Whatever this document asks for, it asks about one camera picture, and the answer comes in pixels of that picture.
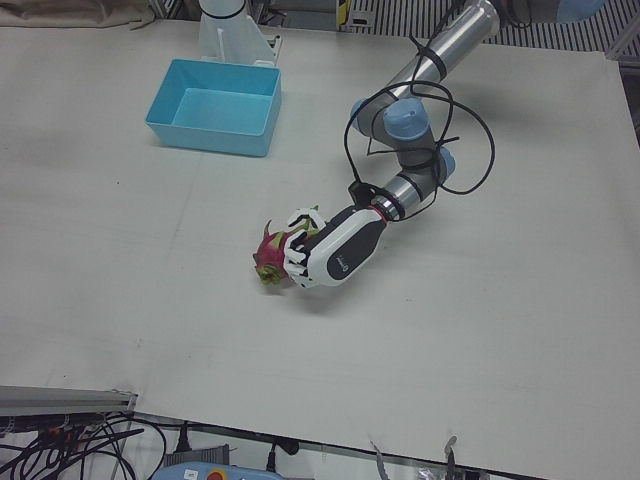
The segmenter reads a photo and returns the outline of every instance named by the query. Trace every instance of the robotic hand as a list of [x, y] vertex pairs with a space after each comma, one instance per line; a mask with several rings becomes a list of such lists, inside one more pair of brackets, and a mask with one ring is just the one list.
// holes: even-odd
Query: robotic hand
[[505, 25], [526, 22], [570, 22], [595, 14], [605, 0], [469, 0], [466, 8], [414, 57], [385, 87], [384, 95], [357, 102], [351, 125], [363, 135], [391, 147], [401, 171], [384, 187], [354, 182], [354, 205], [329, 222], [313, 209], [299, 210], [289, 226], [311, 220], [320, 231], [289, 237], [284, 268], [303, 287], [339, 285], [375, 252], [388, 221], [406, 218], [453, 173], [455, 161], [438, 144], [422, 102], [427, 93], [474, 47]]
[[289, 226], [310, 220], [320, 231], [306, 240], [304, 230], [285, 243], [284, 269], [302, 287], [339, 285], [364, 265], [376, 249], [387, 222], [375, 208], [351, 206], [328, 223], [314, 209], [301, 209]]

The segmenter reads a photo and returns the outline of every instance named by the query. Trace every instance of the metal frame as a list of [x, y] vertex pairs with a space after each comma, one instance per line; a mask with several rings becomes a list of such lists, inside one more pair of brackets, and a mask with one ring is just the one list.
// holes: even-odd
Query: metal frame
[[640, 35], [640, 13], [627, 24], [626, 27], [620, 32], [618, 39], [606, 51], [606, 57], [609, 60], [625, 60], [628, 58], [623, 56], [624, 51], [631, 45], [631, 42]]
[[0, 386], [0, 416], [125, 412], [137, 398], [130, 392]]

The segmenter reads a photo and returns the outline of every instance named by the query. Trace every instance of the black wire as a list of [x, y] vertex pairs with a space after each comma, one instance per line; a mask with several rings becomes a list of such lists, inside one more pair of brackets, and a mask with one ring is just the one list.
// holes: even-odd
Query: black wire
[[[162, 439], [162, 456], [157, 467], [149, 476], [149, 479], [151, 479], [162, 466], [167, 451], [166, 436], [162, 430], [160, 430], [160, 426], [176, 428], [179, 427], [179, 425], [157, 424], [152, 421], [123, 414], [107, 417], [105, 423], [87, 438], [81, 437], [84, 434], [84, 427], [75, 427], [61, 430], [61, 433], [55, 437], [51, 436], [49, 431], [43, 431], [25, 447], [0, 445], [0, 448], [19, 452], [16, 457], [0, 466], [0, 474], [10, 471], [11, 480], [16, 478], [20, 480], [55, 480], [63, 471], [80, 462], [80, 479], [83, 479], [86, 458], [97, 453], [115, 458], [118, 461], [118, 466], [125, 480], [136, 480], [135, 470], [131, 463], [124, 458], [118, 442], [130, 436], [138, 435], [144, 432], [144, 429], [138, 428], [116, 433], [114, 426], [127, 422], [149, 426], [154, 429]], [[78, 452], [77, 449], [82, 444], [84, 444], [84, 448]], [[36, 466], [38, 466], [42, 456], [45, 454], [44, 466], [41, 466], [40, 469], [34, 473]]]
[[151, 480], [153, 475], [160, 469], [160, 467], [162, 467], [164, 456], [167, 454], [167, 437], [165, 436], [163, 431], [160, 429], [160, 427], [157, 426], [154, 422], [151, 422], [149, 420], [144, 420], [142, 418], [136, 418], [133, 415], [118, 414], [118, 416], [121, 417], [121, 420], [112, 422], [111, 423], [112, 426], [117, 425], [119, 423], [125, 423], [128, 421], [131, 421], [134, 423], [139, 423], [141, 425], [148, 425], [151, 428], [153, 428], [158, 433], [158, 435], [160, 435], [160, 438], [162, 439], [162, 455], [160, 456], [160, 461], [158, 462], [158, 465], [156, 466], [155, 470], [151, 473], [151, 475], [149, 475], [148, 480]]
[[[439, 96], [439, 95], [434, 95], [434, 94], [428, 94], [428, 93], [418, 93], [418, 92], [416, 92], [416, 96], [421, 97], [421, 98], [428, 98], [428, 99], [432, 99], [432, 100], [438, 100], [438, 101], [442, 101], [442, 102], [445, 102], [445, 103], [449, 104], [449, 112], [448, 112], [448, 115], [447, 115], [447, 120], [445, 122], [445, 126], [444, 126], [444, 128], [442, 130], [442, 133], [440, 135], [440, 139], [438, 141], [436, 141], [436, 149], [435, 149], [435, 152], [433, 152], [433, 153], [437, 153], [440, 150], [440, 147], [442, 147], [442, 145], [444, 143], [448, 143], [450, 141], [453, 141], [452, 139], [446, 139], [445, 137], [446, 137], [447, 131], [448, 131], [448, 129], [449, 129], [450, 125], [451, 125], [452, 119], [453, 119], [453, 110], [454, 110], [454, 108], [459, 108], [459, 109], [464, 110], [465, 112], [467, 112], [484, 129], [484, 131], [485, 131], [485, 133], [487, 135], [487, 139], [489, 140], [489, 145], [491, 147], [491, 156], [490, 156], [489, 164], [487, 166], [487, 169], [486, 169], [485, 173], [483, 174], [482, 178], [476, 184], [474, 184], [473, 186], [471, 186], [470, 188], [468, 188], [466, 190], [453, 190], [453, 189], [450, 189], [448, 187], [445, 187], [442, 184], [442, 182], [439, 179], [439, 175], [434, 177], [434, 180], [436, 182], [436, 189], [434, 191], [434, 197], [435, 197], [435, 194], [437, 193], [437, 189], [438, 188], [442, 188], [444, 191], [446, 191], [448, 193], [452, 193], [454, 195], [468, 195], [468, 194], [474, 192], [489, 177], [489, 175], [491, 173], [491, 170], [493, 169], [493, 164], [495, 162], [495, 141], [493, 139], [493, 135], [491, 133], [491, 130], [489, 129], [489, 126], [486, 124], [486, 122], [480, 117], [480, 115], [478, 115], [475, 111], [473, 111], [471, 108], [467, 107], [466, 105], [455, 101], [453, 99], [453, 95], [451, 94], [451, 91], [449, 91], [449, 89], [443, 87], [442, 85], [440, 85], [438, 83], [429, 82], [427, 80], [415, 80], [414, 79], [414, 80], [409, 80], [409, 81], [405, 81], [405, 82], [399, 82], [399, 83], [395, 83], [395, 84], [392, 84], [392, 85], [388, 85], [388, 86], [378, 90], [371, 97], [365, 99], [358, 106], [358, 108], [355, 109], [355, 111], [353, 112], [353, 114], [349, 118], [349, 121], [347, 122], [347, 126], [345, 128], [344, 136], [343, 136], [343, 144], [344, 144], [345, 154], [347, 156], [347, 161], [349, 162], [349, 165], [351, 166], [351, 170], [353, 172], [353, 176], [354, 176], [355, 181], [358, 182], [358, 183], [363, 183], [362, 179], [360, 177], [360, 174], [358, 172], [358, 169], [357, 169], [357, 167], [355, 165], [355, 162], [353, 160], [353, 157], [351, 155], [351, 152], [349, 150], [349, 132], [351, 130], [351, 126], [353, 125], [353, 122], [355, 121], [357, 116], [360, 114], [360, 112], [369, 103], [371, 103], [372, 101], [374, 101], [378, 97], [380, 97], [380, 96], [382, 96], [384, 94], [387, 94], [387, 93], [391, 93], [391, 90], [395, 90], [396, 88], [399, 88], [399, 87], [416, 86], [416, 85], [435, 88], [437, 90], [442, 91], [446, 95], [446, 97]], [[397, 150], [389, 150], [389, 151], [387, 151], [387, 153], [391, 153], [391, 152], [397, 152]], [[408, 220], [409, 218], [413, 218], [418, 213], [422, 213], [424, 210], [426, 210], [431, 205], [433, 205], [433, 200], [426, 207], [422, 207], [420, 210], [418, 210], [417, 212], [413, 213], [409, 217], [405, 217], [405, 218], [402, 218], [402, 219], [399, 219], [399, 220], [392, 220], [392, 221], [398, 222], [398, 221]]]
[[99, 450], [102, 450], [104, 447], [108, 446], [109, 444], [111, 444], [112, 442], [117, 440], [122, 440], [124, 438], [128, 438], [128, 437], [132, 437], [134, 435], [138, 435], [140, 433], [144, 432], [144, 429], [139, 428], [139, 429], [135, 429], [135, 430], [130, 430], [128, 432], [122, 432], [122, 433], [118, 433], [115, 436], [113, 436], [113, 438], [108, 439], [102, 443], [99, 443], [97, 446], [92, 447], [87, 449], [84, 452], [81, 453], [75, 453], [73, 455], [73, 458], [65, 461], [63, 463], [63, 465], [61, 465], [60, 467], [58, 467], [55, 471], [49, 473], [46, 477], [44, 477], [44, 479], [57, 479], [58, 475], [60, 475], [60, 473], [62, 473], [63, 470], [66, 470], [67, 468], [71, 467], [72, 465], [75, 465], [76, 463], [82, 461], [84, 458], [86, 458], [88, 455], [95, 453]]
[[16, 447], [15, 445], [6, 445], [6, 444], [0, 444], [0, 448], [4, 448], [6, 450], [16, 450], [16, 451], [22, 451], [24, 450], [25, 447]]

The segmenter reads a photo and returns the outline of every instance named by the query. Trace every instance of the blue joint cap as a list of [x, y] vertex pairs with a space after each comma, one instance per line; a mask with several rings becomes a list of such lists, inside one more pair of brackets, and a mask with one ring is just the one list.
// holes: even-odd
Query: blue joint cap
[[456, 160], [453, 158], [453, 155], [451, 155], [451, 152], [447, 147], [440, 147], [440, 156], [444, 160], [444, 165], [447, 169], [446, 178], [449, 178], [456, 170]]
[[[353, 114], [356, 113], [356, 110], [359, 109], [360, 105], [362, 105], [363, 103], [364, 103], [364, 99], [358, 100], [356, 103], [353, 104], [353, 107], [351, 107], [351, 114], [349, 115], [349, 118], [351, 118]], [[358, 125], [358, 117], [353, 119], [353, 123], [351, 124], [351, 126], [356, 130], [358, 130], [360, 133], [362, 133], [362, 130], [360, 130], [360, 125]]]
[[560, 0], [558, 22], [571, 23], [585, 20], [602, 8], [605, 0]]
[[429, 116], [417, 98], [403, 98], [384, 111], [384, 129], [396, 140], [410, 142], [429, 131]]

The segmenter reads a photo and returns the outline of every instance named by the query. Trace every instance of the gripper logo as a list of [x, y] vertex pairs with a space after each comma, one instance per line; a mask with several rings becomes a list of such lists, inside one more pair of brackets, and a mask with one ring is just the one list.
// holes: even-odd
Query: gripper logo
[[343, 272], [348, 272], [349, 271], [349, 264], [345, 261], [345, 259], [344, 259], [344, 257], [342, 255], [338, 255], [336, 260], [338, 261], [338, 265], [340, 265], [340, 268], [342, 268]]

